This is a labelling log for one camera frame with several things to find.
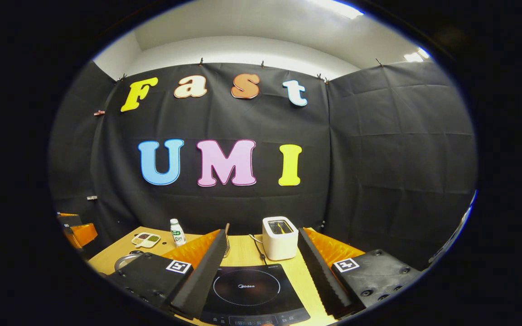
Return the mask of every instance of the plastic bottle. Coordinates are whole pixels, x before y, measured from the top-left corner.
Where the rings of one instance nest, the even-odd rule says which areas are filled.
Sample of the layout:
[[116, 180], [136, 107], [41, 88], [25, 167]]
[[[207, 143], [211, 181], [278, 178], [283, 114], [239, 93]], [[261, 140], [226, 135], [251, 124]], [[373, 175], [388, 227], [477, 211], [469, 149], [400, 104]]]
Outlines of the plastic bottle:
[[180, 227], [178, 219], [170, 219], [170, 233], [172, 233], [172, 237], [174, 237], [176, 246], [182, 246], [187, 243], [183, 228]]

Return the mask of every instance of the letter m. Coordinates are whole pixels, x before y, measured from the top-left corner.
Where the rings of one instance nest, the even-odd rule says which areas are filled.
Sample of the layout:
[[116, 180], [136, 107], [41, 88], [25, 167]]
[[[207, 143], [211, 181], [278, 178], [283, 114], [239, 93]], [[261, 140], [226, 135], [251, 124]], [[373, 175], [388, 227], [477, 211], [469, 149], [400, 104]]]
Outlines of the letter m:
[[253, 165], [251, 163], [255, 142], [253, 140], [238, 140], [232, 147], [231, 153], [225, 157], [219, 143], [215, 140], [203, 140], [197, 144], [203, 156], [203, 173], [197, 184], [201, 187], [215, 186], [217, 180], [213, 178], [213, 169], [222, 184], [228, 182], [233, 170], [235, 177], [231, 182], [235, 186], [250, 186], [257, 180], [253, 176]]

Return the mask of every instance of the metal pot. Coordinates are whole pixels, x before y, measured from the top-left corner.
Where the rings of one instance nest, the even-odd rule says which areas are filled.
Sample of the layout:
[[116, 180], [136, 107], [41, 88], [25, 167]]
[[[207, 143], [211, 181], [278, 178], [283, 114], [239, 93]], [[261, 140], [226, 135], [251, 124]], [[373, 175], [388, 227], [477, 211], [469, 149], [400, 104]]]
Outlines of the metal pot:
[[143, 252], [138, 252], [136, 254], [127, 254], [126, 256], [118, 258], [118, 260], [116, 260], [116, 263], [114, 264], [114, 271], [121, 269], [122, 267], [126, 266], [128, 263], [142, 256], [143, 254]]

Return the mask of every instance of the colorful letter cutout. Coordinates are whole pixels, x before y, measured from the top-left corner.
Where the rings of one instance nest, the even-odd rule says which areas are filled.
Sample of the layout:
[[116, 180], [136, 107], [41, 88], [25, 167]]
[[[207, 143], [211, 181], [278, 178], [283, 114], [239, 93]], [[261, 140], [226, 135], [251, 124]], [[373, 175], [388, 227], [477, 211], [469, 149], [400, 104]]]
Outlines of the colorful letter cutout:
[[201, 97], [207, 94], [205, 89], [205, 83], [207, 79], [203, 76], [195, 75], [184, 77], [179, 81], [179, 87], [174, 90], [174, 96], [178, 99], [184, 99], [185, 97]]
[[180, 147], [184, 145], [182, 139], [169, 139], [164, 142], [168, 148], [168, 172], [158, 173], [156, 171], [155, 152], [158, 142], [148, 141], [138, 145], [140, 150], [140, 169], [146, 181], [157, 186], [166, 186], [179, 178], [180, 175]]
[[126, 103], [120, 109], [120, 112], [136, 109], [140, 104], [139, 100], [143, 100], [149, 93], [150, 86], [155, 86], [158, 83], [158, 78], [153, 77], [143, 81], [137, 81], [130, 84], [130, 93]]
[[228, 182], [233, 170], [235, 170], [235, 177], [231, 182], [234, 185], [250, 186], [257, 182], [253, 176], [252, 154], [255, 148], [253, 140], [238, 140], [228, 157], [225, 157], [219, 143], [215, 140], [203, 140], [197, 143], [197, 148], [203, 155], [201, 179], [197, 181], [199, 186], [215, 186], [217, 180], [213, 178], [213, 169], [222, 184]]
[[297, 186], [301, 179], [297, 176], [298, 156], [301, 147], [293, 144], [285, 144], [279, 147], [283, 153], [283, 174], [279, 178], [280, 186]]
[[237, 99], [252, 99], [259, 94], [259, 82], [261, 79], [255, 74], [240, 74], [232, 81], [235, 86], [231, 87], [231, 95]]
[[287, 96], [290, 97], [291, 103], [298, 106], [307, 104], [307, 99], [302, 99], [301, 92], [305, 91], [305, 87], [299, 85], [298, 81], [290, 80], [283, 82], [283, 86], [287, 87]]

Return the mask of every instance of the induction cooktop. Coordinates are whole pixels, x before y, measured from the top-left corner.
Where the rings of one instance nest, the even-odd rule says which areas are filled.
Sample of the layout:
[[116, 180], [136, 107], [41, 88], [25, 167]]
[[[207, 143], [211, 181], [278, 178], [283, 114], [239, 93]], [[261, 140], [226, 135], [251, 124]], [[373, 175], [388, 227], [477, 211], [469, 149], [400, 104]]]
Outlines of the induction cooktop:
[[286, 326], [310, 318], [281, 264], [220, 267], [201, 321], [222, 326]]

